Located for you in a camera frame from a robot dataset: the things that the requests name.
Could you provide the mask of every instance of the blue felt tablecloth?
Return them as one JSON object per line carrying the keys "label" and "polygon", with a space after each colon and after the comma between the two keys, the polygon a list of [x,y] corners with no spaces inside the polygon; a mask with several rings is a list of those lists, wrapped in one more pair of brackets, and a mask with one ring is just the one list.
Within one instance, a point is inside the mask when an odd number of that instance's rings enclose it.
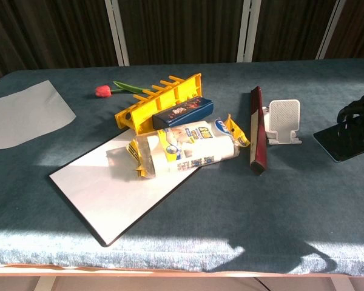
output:
{"label": "blue felt tablecloth", "polygon": [[[264,104],[299,99],[302,145],[268,147],[255,176],[249,149],[204,167],[102,247],[48,175],[121,130],[128,94],[94,97],[112,80],[141,87],[203,75],[212,118],[231,113],[249,136],[249,92]],[[50,80],[77,115],[53,133],[0,150],[0,264],[364,275],[364,155],[337,164],[312,134],[364,94],[364,59],[28,70],[0,80],[0,97]]]}

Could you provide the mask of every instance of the white paper sheet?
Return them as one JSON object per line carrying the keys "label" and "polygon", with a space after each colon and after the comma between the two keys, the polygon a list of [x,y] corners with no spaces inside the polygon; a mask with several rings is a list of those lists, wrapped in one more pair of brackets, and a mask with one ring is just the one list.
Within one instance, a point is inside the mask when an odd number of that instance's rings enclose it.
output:
{"label": "white paper sheet", "polygon": [[48,80],[1,97],[0,149],[53,132],[74,119],[75,114]]}
{"label": "white paper sheet", "polygon": [[50,175],[106,244],[197,169],[139,178],[126,150],[134,136],[127,130]]}

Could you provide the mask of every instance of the smartphone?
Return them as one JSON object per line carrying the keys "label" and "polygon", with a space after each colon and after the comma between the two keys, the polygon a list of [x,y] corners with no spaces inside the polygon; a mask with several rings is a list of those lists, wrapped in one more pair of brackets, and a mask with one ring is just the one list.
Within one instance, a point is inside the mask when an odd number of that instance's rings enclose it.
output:
{"label": "smartphone", "polygon": [[364,118],[358,116],[313,134],[336,162],[364,153]]}

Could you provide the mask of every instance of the dark brown curtain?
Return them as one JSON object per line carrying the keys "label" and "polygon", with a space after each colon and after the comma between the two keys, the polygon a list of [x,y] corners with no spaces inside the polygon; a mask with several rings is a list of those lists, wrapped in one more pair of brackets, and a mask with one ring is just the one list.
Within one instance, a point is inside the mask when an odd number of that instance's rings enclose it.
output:
{"label": "dark brown curtain", "polygon": [[346,0],[325,58],[364,58],[364,0]]}
{"label": "dark brown curtain", "polygon": [[253,61],[315,59],[335,0],[262,0]]}
{"label": "dark brown curtain", "polygon": [[0,77],[117,65],[104,0],[0,0]]}
{"label": "dark brown curtain", "polygon": [[235,62],[242,0],[119,0],[129,60]]}

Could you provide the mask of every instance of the yellow plastic rack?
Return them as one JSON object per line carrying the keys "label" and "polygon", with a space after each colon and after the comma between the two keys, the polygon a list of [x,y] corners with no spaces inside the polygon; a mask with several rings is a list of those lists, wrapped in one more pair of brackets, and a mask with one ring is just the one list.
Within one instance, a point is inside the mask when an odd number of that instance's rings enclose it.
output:
{"label": "yellow plastic rack", "polygon": [[143,90],[147,96],[134,94],[133,97],[140,101],[115,114],[117,126],[120,129],[128,126],[134,129],[136,134],[151,132],[154,130],[152,115],[186,100],[202,96],[201,73],[186,80],[174,76],[169,78],[173,82],[160,81],[165,87],[152,85],[156,92]]}

